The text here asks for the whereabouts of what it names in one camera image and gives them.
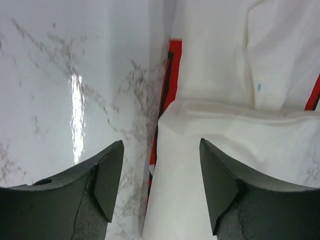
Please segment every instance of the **red trim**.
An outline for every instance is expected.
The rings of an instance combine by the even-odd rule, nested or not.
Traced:
[[[179,78],[179,67],[182,55],[182,40],[171,40],[169,46],[169,52],[173,53],[169,92],[165,99],[164,110],[165,111],[169,104],[176,99],[176,94],[178,90],[178,78]]]
[[[169,53],[173,53],[173,59],[168,58],[165,67],[164,73],[164,81],[162,85],[162,92],[161,92],[161,100],[160,106],[164,105],[163,111],[160,112],[159,117],[162,113],[168,108],[169,104],[176,99],[177,89],[178,89],[178,78],[179,78],[179,66],[180,66],[180,59],[182,55],[182,40],[171,40],[169,45]],[[167,75],[169,75],[169,91],[167,94],[165,92],[165,85]],[[156,164],[156,147],[157,147],[157,139],[156,134],[153,139],[151,156],[150,156],[150,165]]]
[[[309,97],[308,102],[305,105],[304,110],[315,110],[320,96],[320,75],[318,76],[318,79],[315,82],[315,85],[313,87],[312,93]]]
[[[160,109],[158,119],[168,108],[169,104],[176,99],[178,89],[179,67],[182,56],[182,40],[172,39],[169,45],[168,58],[164,73],[164,80],[162,85]],[[157,138],[158,138],[158,125],[155,130],[153,145],[150,156],[150,165],[155,165],[157,161]],[[149,193],[152,184],[152,175],[149,175],[149,188],[147,204],[149,202]]]

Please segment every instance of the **white fabric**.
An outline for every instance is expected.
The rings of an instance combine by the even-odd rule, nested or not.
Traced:
[[[303,110],[320,72],[320,1],[178,0],[177,98]]]
[[[214,239],[200,166],[201,138],[272,177],[320,188],[319,113],[270,115],[176,100],[158,122],[144,240]]]
[[[303,112],[320,72],[319,13],[318,0],[178,0],[178,90],[158,123],[143,240],[215,239],[201,138],[270,176],[320,187],[320,114]]]

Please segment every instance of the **black stripe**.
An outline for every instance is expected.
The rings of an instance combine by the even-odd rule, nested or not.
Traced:
[[[318,102],[319,102],[319,99],[320,99],[320,92],[318,93],[318,96],[316,97],[316,100],[313,104],[313,107],[312,107],[312,110],[316,110],[317,106],[318,106]]]
[[[158,119],[161,117],[161,115],[164,113],[164,110],[165,110],[166,100],[167,100],[169,89],[170,89],[170,77],[171,77],[171,70],[172,70],[174,55],[175,54],[173,52],[168,53],[167,60],[169,61],[169,65],[168,65],[168,68],[166,69],[165,80],[163,83],[164,86],[163,86],[163,93],[162,93]],[[158,140],[158,124],[156,124],[156,129],[154,133],[154,164],[157,163],[157,140]]]
[[[149,182],[152,182],[152,175],[149,174]],[[151,184],[148,186],[148,196],[150,195]]]

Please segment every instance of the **white bag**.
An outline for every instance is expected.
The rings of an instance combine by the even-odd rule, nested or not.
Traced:
[[[320,109],[319,12],[316,0],[178,0],[176,100],[166,109],[173,94],[162,99],[144,240],[215,239],[201,138],[267,175],[320,188],[320,114],[303,111]]]

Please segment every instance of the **white marble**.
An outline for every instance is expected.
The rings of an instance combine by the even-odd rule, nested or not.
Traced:
[[[107,239],[140,239],[174,0],[0,2],[0,186],[32,184],[115,140]]]

